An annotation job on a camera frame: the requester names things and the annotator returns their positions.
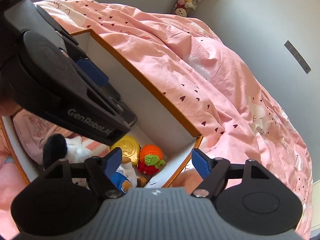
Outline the sailor dog plush toy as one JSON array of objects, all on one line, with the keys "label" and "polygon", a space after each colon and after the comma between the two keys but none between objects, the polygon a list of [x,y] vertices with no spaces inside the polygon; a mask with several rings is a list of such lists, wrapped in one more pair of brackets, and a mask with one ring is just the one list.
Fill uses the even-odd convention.
[{"label": "sailor dog plush toy", "polygon": [[132,166],[131,159],[122,157],[122,162],[111,177],[111,182],[119,191],[127,194],[131,188],[144,187],[148,182],[148,178],[138,177]]}]

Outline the yellow round toy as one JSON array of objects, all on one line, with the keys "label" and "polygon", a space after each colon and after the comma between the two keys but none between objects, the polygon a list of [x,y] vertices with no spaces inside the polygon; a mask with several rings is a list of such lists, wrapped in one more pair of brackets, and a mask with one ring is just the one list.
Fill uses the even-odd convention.
[{"label": "yellow round toy", "polygon": [[133,166],[137,166],[139,161],[140,145],[138,141],[130,136],[125,135],[110,147],[110,150],[119,147],[124,157],[130,158]]}]

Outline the orange crochet fruit toy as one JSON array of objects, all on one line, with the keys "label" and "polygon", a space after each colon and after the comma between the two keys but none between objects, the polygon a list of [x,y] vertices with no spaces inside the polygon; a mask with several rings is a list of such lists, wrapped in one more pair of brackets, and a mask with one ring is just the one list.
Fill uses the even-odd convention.
[{"label": "orange crochet fruit toy", "polygon": [[165,165],[164,154],[158,146],[146,145],[140,150],[137,170],[141,174],[153,176]]}]

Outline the black white plush toy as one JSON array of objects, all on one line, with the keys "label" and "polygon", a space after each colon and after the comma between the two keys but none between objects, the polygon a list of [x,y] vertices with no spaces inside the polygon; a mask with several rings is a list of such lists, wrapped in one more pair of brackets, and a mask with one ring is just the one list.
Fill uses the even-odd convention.
[{"label": "black white plush toy", "polygon": [[83,163],[90,157],[104,157],[109,152],[109,146],[86,137],[65,138],[61,134],[54,134],[43,147],[43,168],[49,168],[60,159],[67,159],[71,164]]}]

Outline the pink fabric pouch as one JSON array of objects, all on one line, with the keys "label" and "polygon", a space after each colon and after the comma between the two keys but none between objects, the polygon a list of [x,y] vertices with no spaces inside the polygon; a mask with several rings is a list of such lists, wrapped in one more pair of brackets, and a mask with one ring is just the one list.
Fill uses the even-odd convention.
[{"label": "pink fabric pouch", "polygon": [[24,150],[39,165],[43,163],[43,147],[51,135],[56,133],[60,133],[64,137],[71,135],[69,130],[36,116],[25,109],[14,116],[13,123]]}]

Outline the orange cardboard storage box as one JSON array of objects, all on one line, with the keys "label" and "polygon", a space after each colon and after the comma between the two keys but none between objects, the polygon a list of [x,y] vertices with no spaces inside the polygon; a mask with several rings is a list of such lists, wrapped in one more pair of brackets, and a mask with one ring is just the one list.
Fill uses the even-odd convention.
[{"label": "orange cardboard storage box", "polygon": [[198,129],[135,66],[93,30],[73,35],[80,48],[108,76],[122,101],[135,113],[137,122],[127,134],[141,146],[154,144],[166,165],[148,182],[148,188],[169,187],[200,145]]}]

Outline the grey wall switch panel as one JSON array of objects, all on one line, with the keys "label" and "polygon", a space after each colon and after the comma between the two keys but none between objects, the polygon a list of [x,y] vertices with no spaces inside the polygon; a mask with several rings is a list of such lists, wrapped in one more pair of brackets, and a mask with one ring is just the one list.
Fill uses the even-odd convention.
[{"label": "grey wall switch panel", "polygon": [[285,48],[291,53],[291,55],[295,58],[295,60],[299,63],[301,68],[304,70],[306,74],[311,72],[311,68],[308,63],[305,61],[304,57],[299,53],[299,51],[293,46],[293,44],[287,40],[284,43]]}]

